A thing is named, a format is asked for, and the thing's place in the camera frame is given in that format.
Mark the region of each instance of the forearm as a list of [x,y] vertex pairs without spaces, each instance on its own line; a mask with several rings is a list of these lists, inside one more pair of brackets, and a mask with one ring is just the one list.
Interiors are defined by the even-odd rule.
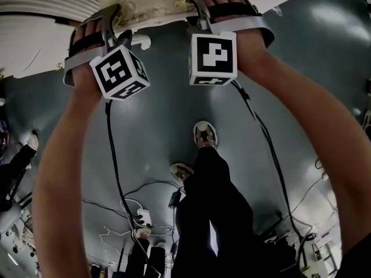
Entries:
[[57,277],[57,269],[63,271],[66,259],[73,260],[69,265],[79,264],[76,269],[69,269],[76,277],[89,274],[87,266],[82,266],[86,259],[81,221],[81,161],[93,110],[94,105],[79,98],[77,93],[71,97],[39,166],[32,212],[45,277]]
[[346,107],[322,86],[274,56],[261,57],[248,77],[278,97],[298,120],[332,181],[350,191],[371,188],[371,146]]
[[370,141],[332,94],[268,53],[240,70],[278,97],[310,139],[337,198],[347,252],[371,230]]

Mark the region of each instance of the sneaker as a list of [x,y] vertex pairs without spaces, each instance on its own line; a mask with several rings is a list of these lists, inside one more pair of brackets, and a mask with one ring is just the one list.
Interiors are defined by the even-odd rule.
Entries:
[[216,130],[211,123],[201,121],[195,124],[193,128],[193,136],[198,149],[203,147],[213,147],[216,149],[218,137]]
[[156,247],[166,249],[166,242],[165,241],[158,242]]
[[37,149],[39,148],[39,137],[37,136],[37,133],[35,130],[32,130],[28,138],[27,145],[35,151],[37,151]]
[[150,228],[140,228],[135,231],[137,238],[148,239],[151,236],[152,229]]
[[365,131],[366,135],[371,140],[371,111],[367,110],[365,116],[363,117],[362,128]]
[[194,172],[193,169],[186,164],[176,163],[170,167],[170,173],[176,180],[183,183]]

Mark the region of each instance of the electrical outlet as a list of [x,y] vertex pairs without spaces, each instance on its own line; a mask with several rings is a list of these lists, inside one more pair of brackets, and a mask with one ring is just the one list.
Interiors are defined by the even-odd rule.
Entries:
[[147,209],[138,209],[137,210],[139,221],[137,221],[140,225],[144,226],[152,226],[150,212]]

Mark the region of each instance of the gray floor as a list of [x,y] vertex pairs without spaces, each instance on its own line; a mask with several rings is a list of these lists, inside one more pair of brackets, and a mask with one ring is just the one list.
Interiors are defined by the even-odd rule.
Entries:
[[[272,11],[265,15],[277,36],[270,52],[326,87],[361,120],[360,113],[368,103],[366,79],[371,75],[371,21],[363,0],[291,0],[281,9],[283,16]],[[233,183],[251,204],[259,232],[275,220],[277,210],[287,214],[268,146],[232,86],[188,85],[190,40],[186,28],[186,23],[173,23],[141,30],[140,33],[151,37],[152,46],[146,51],[138,46],[133,48],[144,61],[152,86],[112,106],[112,131],[122,187],[126,192],[150,180],[174,181],[168,171],[170,165],[174,162],[192,165],[197,155],[192,127],[206,119],[217,129],[220,155],[230,165]],[[72,93],[71,88],[63,85],[62,76],[61,71],[52,71],[2,82],[13,142],[24,139],[25,133],[33,128],[41,139],[40,152],[33,161],[34,167],[27,172],[21,193],[32,189],[42,151]],[[270,130],[289,199],[295,207],[321,177],[321,171],[314,166],[317,156],[292,114],[274,96],[243,75],[238,80]],[[104,101],[88,131],[82,185],[85,199],[120,210]],[[150,210],[155,225],[171,225],[168,202],[174,190],[170,185],[152,185],[133,198]],[[329,202],[336,205],[329,184],[319,182],[295,216],[310,224],[324,223],[333,215]],[[232,203],[225,205],[238,209]],[[238,220],[226,221],[231,226],[238,225]],[[128,223],[114,213],[84,204],[83,224],[87,254],[100,263],[117,261],[118,254],[100,241],[99,234],[106,232],[104,225],[117,232],[127,231]],[[105,241],[118,248],[122,245],[122,239],[115,235]],[[130,247],[128,241],[126,253]]]

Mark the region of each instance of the leg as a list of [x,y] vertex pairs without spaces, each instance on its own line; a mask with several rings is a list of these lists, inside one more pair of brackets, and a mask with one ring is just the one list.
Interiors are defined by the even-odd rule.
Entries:
[[[0,167],[0,212],[8,211],[11,208],[16,189],[26,172],[26,167],[36,155],[38,145],[39,140],[36,132],[32,131],[27,145],[21,148],[9,164]],[[12,188],[15,190],[10,195],[10,199],[6,200],[6,196],[10,194]]]
[[[230,275],[233,272],[241,273],[246,269],[246,264],[251,270],[264,266],[262,262],[265,244],[254,235],[253,211],[231,182],[227,162],[215,150],[215,129],[210,124],[201,124],[200,127],[197,125],[195,141],[199,146],[199,153],[194,170],[194,177],[197,179],[194,189],[197,188],[203,194],[205,210],[216,231],[220,270]],[[236,231],[238,228],[232,227],[236,221],[240,232]]]
[[179,246],[172,270],[172,278],[215,277],[217,275],[216,255],[210,245],[210,222],[201,211],[202,195],[196,188],[197,179],[193,171],[184,164],[175,164],[170,172],[184,181],[187,196],[179,203],[176,213],[176,226]]
[[15,170],[24,170],[30,164],[31,159],[36,155],[36,150],[28,144],[23,146],[21,150],[10,161],[10,165]]
[[[140,244],[147,251],[150,242],[143,238],[138,238]],[[146,264],[146,256],[143,250],[135,242],[131,255],[128,257],[128,265],[126,267],[126,275],[129,278],[139,278],[144,276],[144,265]]]
[[[163,276],[165,273],[165,242],[160,242],[151,248],[150,264]],[[158,278],[157,272],[151,267],[147,267],[145,278]]]

